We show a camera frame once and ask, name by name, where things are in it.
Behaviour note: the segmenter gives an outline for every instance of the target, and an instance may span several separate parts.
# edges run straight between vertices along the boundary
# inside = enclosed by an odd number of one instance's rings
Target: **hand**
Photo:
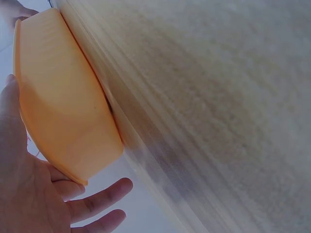
[[[27,19],[37,14],[38,11],[24,7],[17,0],[0,0],[0,13],[4,17],[10,29],[14,30],[15,23],[18,19]]]
[[[114,210],[81,228],[70,228],[70,224],[98,214],[132,188],[132,182],[123,178],[93,196],[67,201],[85,189],[27,152],[18,83],[13,75],[8,76],[0,95],[1,232],[110,233],[124,220],[122,210]]]

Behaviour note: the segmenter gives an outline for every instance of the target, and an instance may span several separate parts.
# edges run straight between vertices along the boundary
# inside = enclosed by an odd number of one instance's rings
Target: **fingernail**
[[[15,76],[13,74],[10,74],[5,79],[5,85],[9,84],[10,82],[15,80]]]

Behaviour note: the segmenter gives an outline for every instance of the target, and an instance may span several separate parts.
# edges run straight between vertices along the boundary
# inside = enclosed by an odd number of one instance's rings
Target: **orange plastic container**
[[[30,136],[51,164],[86,185],[121,156],[123,145],[102,88],[60,12],[18,21],[13,53]]]

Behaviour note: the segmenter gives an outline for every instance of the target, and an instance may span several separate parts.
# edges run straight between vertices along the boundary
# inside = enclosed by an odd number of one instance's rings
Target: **beige surface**
[[[309,1],[56,2],[180,232],[311,231]]]

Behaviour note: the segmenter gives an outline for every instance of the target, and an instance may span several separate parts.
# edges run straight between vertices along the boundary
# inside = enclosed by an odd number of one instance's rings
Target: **finger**
[[[50,164],[47,161],[41,160],[41,163],[43,163],[47,169],[50,172],[51,181],[71,181],[66,175],[64,175],[62,172],[60,172],[58,169],[56,169],[52,164]]]
[[[114,210],[84,227],[72,228],[71,233],[110,233],[126,218],[123,210]]]
[[[20,11],[20,17],[24,16],[24,17],[31,17],[34,16],[36,14],[38,14],[39,12],[36,10],[32,10],[32,9],[28,9],[26,7],[24,7],[21,11]]]
[[[132,188],[132,181],[128,178],[123,178],[106,190],[94,194],[93,196],[82,200],[68,201],[66,204],[71,214],[71,223],[95,216],[121,200]]]
[[[18,154],[27,147],[27,134],[19,113],[18,83],[13,75],[7,77],[6,83],[0,94],[1,148]]]
[[[6,87],[0,95],[0,114],[1,116],[20,119],[19,87],[13,74],[6,78]]]
[[[75,198],[83,194],[86,189],[73,181],[56,181],[53,185],[64,201]]]

